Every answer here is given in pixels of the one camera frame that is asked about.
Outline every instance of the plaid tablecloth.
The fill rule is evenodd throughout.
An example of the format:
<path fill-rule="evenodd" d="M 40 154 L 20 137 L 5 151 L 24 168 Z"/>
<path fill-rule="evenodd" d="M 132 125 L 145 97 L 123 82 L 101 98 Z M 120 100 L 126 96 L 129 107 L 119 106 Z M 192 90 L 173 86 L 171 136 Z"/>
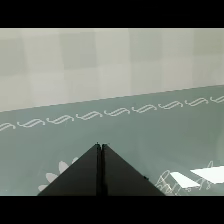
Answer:
<path fill-rule="evenodd" d="M 223 29 L 0 29 L 0 111 L 224 84 Z"/>

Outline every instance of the black triangular object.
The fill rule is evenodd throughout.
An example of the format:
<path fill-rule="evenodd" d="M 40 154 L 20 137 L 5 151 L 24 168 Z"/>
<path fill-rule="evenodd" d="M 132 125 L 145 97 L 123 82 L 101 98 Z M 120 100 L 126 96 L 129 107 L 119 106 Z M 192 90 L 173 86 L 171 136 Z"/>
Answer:
<path fill-rule="evenodd" d="M 102 146 L 108 196 L 164 196 L 109 146 Z"/>
<path fill-rule="evenodd" d="M 38 196 L 95 196 L 100 151 L 100 145 L 94 145 Z"/>

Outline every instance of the white swirl pattern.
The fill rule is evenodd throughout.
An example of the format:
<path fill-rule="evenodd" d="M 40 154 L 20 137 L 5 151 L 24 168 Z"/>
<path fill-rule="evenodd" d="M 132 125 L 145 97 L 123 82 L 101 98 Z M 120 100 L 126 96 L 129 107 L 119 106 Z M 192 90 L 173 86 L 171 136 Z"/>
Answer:
<path fill-rule="evenodd" d="M 224 96 L 221 96 L 221 97 L 219 97 L 217 99 L 213 99 L 213 97 L 210 97 L 209 99 L 210 99 L 211 102 L 215 102 L 215 103 L 222 103 L 222 102 L 224 102 Z M 197 106 L 199 104 L 202 104 L 202 103 L 209 104 L 209 101 L 207 99 L 205 99 L 205 98 L 198 98 L 198 99 L 196 99 L 196 100 L 194 100 L 194 101 L 192 101 L 190 103 L 187 100 L 185 100 L 184 103 L 185 103 L 185 105 L 188 105 L 188 106 L 191 106 L 191 107 L 195 107 L 195 106 Z M 170 109 L 172 109 L 174 107 L 177 107 L 177 106 L 182 108 L 184 106 L 184 104 L 179 102 L 179 101 L 173 101 L 173 102 L 171 102 L 171 103 L 169 103 L 167 105 L 164 105 L 164 106 L 162 106 L 161 104 L 158 104 L 158 107 L 161 108 L 161 109 L 164 109 L 164 110 L 170 110 Z M 155 110 L 155 111 L 158 111 L 158 108 L 156 106 L 152 105 L 152 104 L 147 104 L 147 105 L 145 105 L 145 106 L 143 106 L 143 107 L 141 107 L 139 109 L 135 109 L 134 107 L 131 107 L 131 110 L 133 112 L 139 113 L 139 114 L 145 113 L 145 112 L 147 112 L 147 111 L 149 111 L 151 109 Z M 123 113 L 130 114 L 131 111 L 128 110 L 127 108 L 119 108 L 119 109 L 117 109 L 115 111 L 112 111 L 110 113 L 107 112 L 106 110 L 104 110 L 104 114 L 105 115 L 112 116 L 112 117 L 116 117 L 116 116 L 118 116 L 120 114 L 123 114 Z M 84 121 L 92 119 L 92 118 L 94 118 L 96 116 L 99 116 L 100 118 L 102 118 L 103 114 L 101 114 L 101 113 L 99 113 L 97 111 L 92 111 L 92 112 L 90 112 L 88 114 L 85 114 L 83 116 L 79 116 L 78 114 L 76 114 L 76 118 L 82 119 Z M 59 117 L 59 118 L 57 118 L 55 120 L 50 120 L 50 118 L 46 118 L 47 122 L 53 123 L 53 124 L 61 124 L 61 123 L 65 122 L 65 121 L 68 121 L 68 120 L 75 121 L 75 118 L 71 117 L 69 115 L 61 116 L 61 117 Z M 31 121 L 29 121 L 29 122 L 27 122 L 25 124 L 20 124 L 19 122 L 17 122 L 18 126 L 24 127 L 24 128 L 31 128 L 31 127 L 36 126 L 37 124 L 45 125 L 46 123 L 45 123 L 45 121 L 40 120 L 40 119 L 33 119 L 33 120 L 31 120 Z M 13 129 L 16 129 L 15 125 L 10 124 L 10 123 L 4 123 L 4 124 L 0 125 L 0 132 L 4 131 L 5 129 L 7 129 L 9 127 L 12 127 Z"/>
<path fill-rule="evenodd" d="M 57 119 L 55 119 L 55 120 L 53 120 L 53 121 L 50 121 L 50 119 L 47 118 L 46 121 L 47 121 L 47 122 L 50 122 L 50 123 L 53 123 L 53 124 L 61 124 L 61 123 L 65 122 L 65 121 L 67 121 L 67 120 L 69 120 L 69 119 L 71 119 L 72 121 L 75 120 L 73 117 L 71 117 L 71 116 L 69 116 L 69 115 L 64 115 L 64 116 L 59 117 L 59 118 L 57 118 Z"/>
<path fill-rule="evenodd" d="M 17 125 L 20 127 L 24 127 L 24 128 L 32 128 L 33 126 L 40 124 L 40 123 L 42 125 L 45 125 L 45 122 L 40 119 L 33 119 L 25 124 L 20 124 L 19 122 L 17 122 Z"/>

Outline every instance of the flower petal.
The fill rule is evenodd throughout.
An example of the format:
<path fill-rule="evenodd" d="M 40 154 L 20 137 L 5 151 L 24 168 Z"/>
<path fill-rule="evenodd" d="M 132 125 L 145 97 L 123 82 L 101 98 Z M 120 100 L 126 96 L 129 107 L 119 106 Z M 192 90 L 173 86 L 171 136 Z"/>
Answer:
<path fill-rule="evenodd" d="M 72 164 L 76 161 L 76 160 L 78 160 L 79 158 L 78 157 L 75 157 L 73 160 L 72 160 Z"/>
<path fill-rule="evenodd" d="M 46 178 L 49 183 L 52 183 L 58 176 L 53 173 L 46 173 Z"/>
<path fill-rule="evenodd" d="M 47 185 L 41 185 L 41 186 L 38 187 L 38 190 L 39 190 L 39 191 L 42 191 L 42 190 L 44 190 L 46 187 L 47 187 Z"/>
<path fill-rule="evenodd" d="M 66 169 L 68 169 L 68 165 L 65 162 L 61 161 L 59 163 L 59 172 L 63 173 Z"/>

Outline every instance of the checkered fabric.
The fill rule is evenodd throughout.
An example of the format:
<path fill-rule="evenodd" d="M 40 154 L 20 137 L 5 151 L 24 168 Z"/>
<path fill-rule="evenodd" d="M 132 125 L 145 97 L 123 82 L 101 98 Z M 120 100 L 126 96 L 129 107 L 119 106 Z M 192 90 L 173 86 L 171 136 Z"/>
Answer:
<path fill-rule="evenodd" d="M 224 84 L 223 29 L 0 29 L 0 111 Z"/>

